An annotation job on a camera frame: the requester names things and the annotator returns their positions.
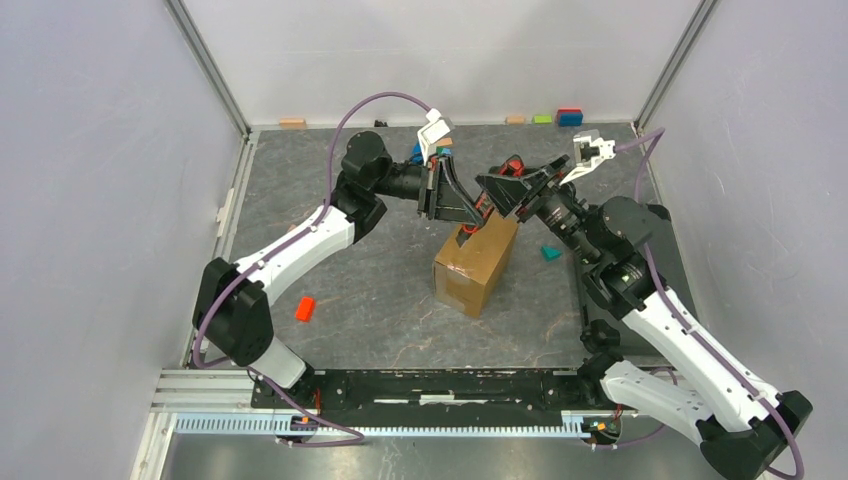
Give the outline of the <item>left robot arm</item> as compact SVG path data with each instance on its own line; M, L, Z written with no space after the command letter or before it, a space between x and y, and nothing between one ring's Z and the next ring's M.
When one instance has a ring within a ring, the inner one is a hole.
M369 234L387 207L384 197L411 200L428 220L482 227L486 218L457 178L453 159L436 153L421 164L393 161L380 135L362 131L345 149L329 196L302 224L267 247L203 270L193 324L225 359L276 383L290 407L314 394L308 364L276 337L271 307L296 280Z

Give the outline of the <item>brown cardboard express box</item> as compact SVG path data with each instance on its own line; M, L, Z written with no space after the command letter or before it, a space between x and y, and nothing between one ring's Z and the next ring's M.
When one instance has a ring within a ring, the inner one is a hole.
M471 235L456 227L434 258L435 299L480 317L510 261L518 228L516 221L497 213Z

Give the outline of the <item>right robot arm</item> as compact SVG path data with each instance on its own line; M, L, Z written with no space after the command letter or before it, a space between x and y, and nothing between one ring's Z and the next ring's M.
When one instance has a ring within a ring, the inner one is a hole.
M577 382L591 408L631 407L693 442L726 479L774 474L789 452L794 477L805 474L796 436L812 413L799 391L781 392L745 367L689 312L660 275L649 246L669 223L658 205L615 196L580 200L564 159L521 176L484 173L477 184L494 208L518 221L540 219L583 265L595 304L654 347L685 387L643 372L616 352L597 353Z

